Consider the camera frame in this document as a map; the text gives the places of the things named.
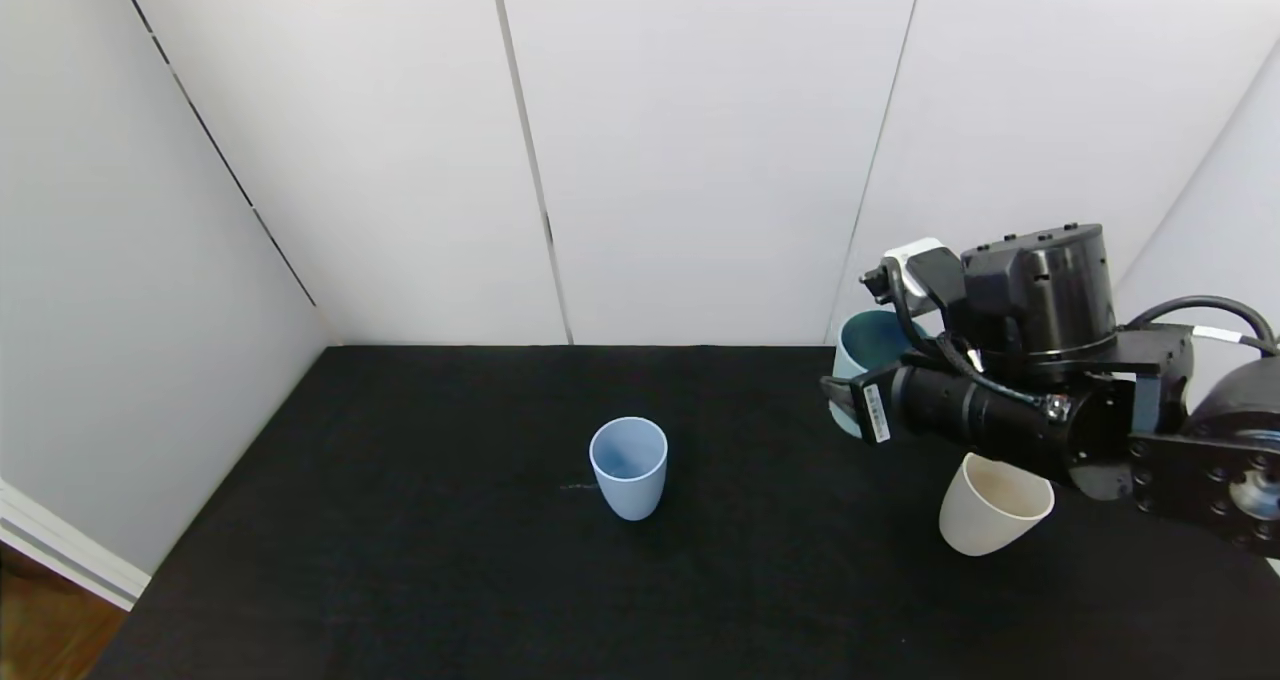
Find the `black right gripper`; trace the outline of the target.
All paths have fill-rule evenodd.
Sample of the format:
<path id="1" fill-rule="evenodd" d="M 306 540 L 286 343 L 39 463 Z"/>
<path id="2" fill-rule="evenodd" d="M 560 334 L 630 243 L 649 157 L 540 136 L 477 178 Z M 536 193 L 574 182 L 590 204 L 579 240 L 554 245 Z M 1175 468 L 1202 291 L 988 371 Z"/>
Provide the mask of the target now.
<path id="1" fill-rule="evenodd" d="M 945 441 L 969 447 L 969 380 L 928 368 L 895 364 L 856 378 L 820 376 L 833 410 L 859 423 L 870 444 L 890 441 Z"/>

